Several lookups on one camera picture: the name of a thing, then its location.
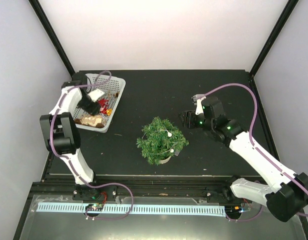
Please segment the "red star ornament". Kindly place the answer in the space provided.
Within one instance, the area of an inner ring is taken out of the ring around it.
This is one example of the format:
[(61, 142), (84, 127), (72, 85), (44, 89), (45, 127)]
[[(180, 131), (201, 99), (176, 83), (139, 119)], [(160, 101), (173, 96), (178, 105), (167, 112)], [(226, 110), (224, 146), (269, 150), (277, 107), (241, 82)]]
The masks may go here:
[(105, 98), (98, 100), (98, 103), (102, 108), (107, 108), (109, 106), (109, 100)]

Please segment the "fairy light string white bulbs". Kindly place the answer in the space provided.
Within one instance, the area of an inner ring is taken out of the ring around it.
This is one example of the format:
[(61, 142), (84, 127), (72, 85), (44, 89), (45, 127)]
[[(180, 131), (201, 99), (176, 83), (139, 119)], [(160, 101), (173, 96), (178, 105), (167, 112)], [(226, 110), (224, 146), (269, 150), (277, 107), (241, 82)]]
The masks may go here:
[(175, 150), (182, 150), (189, 144), (178, 128), (168, 130), (166, 127), (147, 126), (143, 132), (136, 143), (147, 158), (174, 154)]

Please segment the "white plastic perforated basket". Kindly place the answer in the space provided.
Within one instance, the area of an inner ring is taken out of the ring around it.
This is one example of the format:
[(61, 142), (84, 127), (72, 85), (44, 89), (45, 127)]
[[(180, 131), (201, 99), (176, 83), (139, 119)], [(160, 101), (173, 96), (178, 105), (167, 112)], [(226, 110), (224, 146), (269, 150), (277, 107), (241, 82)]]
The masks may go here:
[[(100, 107), (100, 112), (98, 115), (101, 115), (103, 120), (102, 124), (103, 128), (96, 128), (88, 125), (82, 125), (80, 123), (80, 119), (83, 116), (91, 116), (86, 111), (81, 109), (80, 107), (76, 107), (74, 112), (72, 113), (72, 117), (74, 122), (76, 123), (76, 127), (79, 129), (95, 131), (100, 133), (106, 133), (114, 113), (118, 107), (118, 103), (121, 99), (123, 90), (125, 88), (126, 82), (124, 79), (110, 76), (109, 73), (99, 74), (99, 73), (83, 73), (78, 72), (72, 76), (73, 81), (77, 81), (79, 85), (88, 84), (88, 87), (83, 88), (83, 91), (88, 95), (88, 93), (95, 89), (100, 89), (105, 92), (105, 94), (100, 98), (105, 98), (109, 100), (109, 106), (107, 108)], [(110, 116), (105, 114), (107, 109), (112, 109), (112, 114)]]

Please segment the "small green christmas tree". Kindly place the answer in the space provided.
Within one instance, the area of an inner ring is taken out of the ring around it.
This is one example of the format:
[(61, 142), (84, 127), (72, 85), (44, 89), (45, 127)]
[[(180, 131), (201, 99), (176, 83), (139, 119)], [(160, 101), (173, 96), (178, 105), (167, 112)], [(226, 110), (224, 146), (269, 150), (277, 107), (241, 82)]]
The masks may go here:
[(161, 165), (163, 161), (169, 161), (189, 145), (182, 131), (167, 118), (153, 118), (150, 124), (143, 126), (142, 132), (142, 137), (136, 140), (136, 146), (150, 165)]

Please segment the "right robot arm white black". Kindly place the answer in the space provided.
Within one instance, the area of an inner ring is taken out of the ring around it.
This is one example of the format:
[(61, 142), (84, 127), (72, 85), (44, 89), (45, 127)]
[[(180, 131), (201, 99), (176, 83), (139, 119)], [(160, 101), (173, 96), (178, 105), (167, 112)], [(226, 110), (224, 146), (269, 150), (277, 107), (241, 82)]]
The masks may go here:
[(308, 205), (308, 175), (297, 174), (266, 151), (237, 120), (228, 119), (216, 97), (193, 96), (195, 110), (179, 117), (188, 129), (203, 129), (212, 139), (242, 157), (265, 181), (264, 184), (232, 176), (222, 187), (222, 198), (251, 200), (268, 208), (279, 221), (287, 222)]

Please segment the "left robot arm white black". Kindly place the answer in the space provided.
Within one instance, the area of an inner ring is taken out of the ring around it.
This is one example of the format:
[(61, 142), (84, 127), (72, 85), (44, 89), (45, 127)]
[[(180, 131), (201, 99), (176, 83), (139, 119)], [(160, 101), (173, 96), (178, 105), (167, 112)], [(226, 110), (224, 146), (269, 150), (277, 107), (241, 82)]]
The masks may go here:
[(86, 75), (73, 74), (71, 81), (63, 83), (55, 107), (49, 114), (40, 117), (40, 126), (47, 150), (67, 165), (75, 183), (85, 185), (84, 195), (94, 200), (100, 196), (101, 187), (93, 182), (95, 174), (80, 150), (81, 138), (72, 117), (77, 107), (92, 116), (99, 114), (100, 104), (87, 93), (87, 88), (91, 87)]

